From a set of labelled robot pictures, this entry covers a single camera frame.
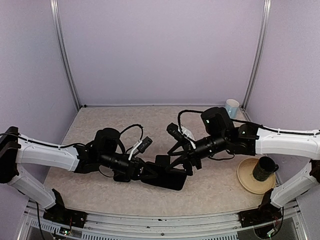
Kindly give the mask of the white-edged phone screen up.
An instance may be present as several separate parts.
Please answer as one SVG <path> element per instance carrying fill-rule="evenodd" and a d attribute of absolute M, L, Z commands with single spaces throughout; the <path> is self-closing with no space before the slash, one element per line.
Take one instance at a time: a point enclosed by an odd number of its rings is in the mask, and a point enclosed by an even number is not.
<path fill-rule="evenodd" d="M 167 167 L 171 164 L 171 157 L 169 155 L 156 155 L 155 156 L 155 162 L 156 165 Z"/>

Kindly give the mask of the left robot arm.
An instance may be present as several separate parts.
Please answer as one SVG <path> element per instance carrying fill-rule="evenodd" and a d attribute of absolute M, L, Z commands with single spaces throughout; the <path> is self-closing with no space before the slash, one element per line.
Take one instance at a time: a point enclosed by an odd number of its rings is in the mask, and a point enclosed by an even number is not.
<path fill-rule="evenodd" d="M 133 153 L 127 154 L 114 128 L 98 130 L 87 143 L 58 145 L 31 139 L 11 126 L 0 135 L 0 182 L 12 186 L 41 205 L 63 223 L 70 218 L 60 193 L 48 189 L 27 172 L 24 164 L 55 167 L 77 174 L 97 172 L 101 166 L 114 173 L 114 180 L 130 182 L 154 179 L 158 174 Z"/>

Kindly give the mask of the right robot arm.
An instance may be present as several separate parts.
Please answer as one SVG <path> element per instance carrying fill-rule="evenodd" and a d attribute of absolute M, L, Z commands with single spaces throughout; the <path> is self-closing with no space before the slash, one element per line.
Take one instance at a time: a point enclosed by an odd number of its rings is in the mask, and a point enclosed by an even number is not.
<path fill-rule="evenodd" d="M 177 158 L 166 167 L 166 171 L 193 174 L 193 167 L 201 169 L 201 160 L 222 151 L 231 155 L 268 155 L 279 154 L 309 158 L 309 163 L 285 183 L 265 193 L 263 201 L 256 210 L 256 218 L 266 222 L 286 203 L 307 192 L 320 183 L 320 132 L 290 131 L 268 128 L 261 124 L 240 121 L 235 127 L 224 107 L 211 107 L 200 111 L 207 137 L 194 140 L 182 129 L 180 123 L 171 123 L 167 132 L 177 143 L 168 151 L 168 155 Z"/>

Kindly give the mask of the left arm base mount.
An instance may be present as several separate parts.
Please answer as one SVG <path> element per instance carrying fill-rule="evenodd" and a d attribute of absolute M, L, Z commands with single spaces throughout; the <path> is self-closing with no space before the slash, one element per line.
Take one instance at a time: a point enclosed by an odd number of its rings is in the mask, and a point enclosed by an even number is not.
<path fill-rule="evenodd" d="M 55 203 L 52 207 L 45 209 L 43 218 L 55 223 L 68 225 L 83 229 L 87 219 L 87 213 L 84 211 L 69 209 L 65 207 L 61 194 L 52 189 L 55 197 Z"/>

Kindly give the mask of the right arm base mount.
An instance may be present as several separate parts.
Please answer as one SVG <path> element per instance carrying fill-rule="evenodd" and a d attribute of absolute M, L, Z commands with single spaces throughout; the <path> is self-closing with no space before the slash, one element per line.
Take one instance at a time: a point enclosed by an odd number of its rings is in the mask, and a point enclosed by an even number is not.
<path fill-rule="evenodd" d="M 238 213 L 242 228 L 251 227 L 281 219 L 284 215 L 283 210 L 271 204 L 271 194 L 274 189 L 268 190 L 261 204 L 254 209 L 243 210 Z"/>

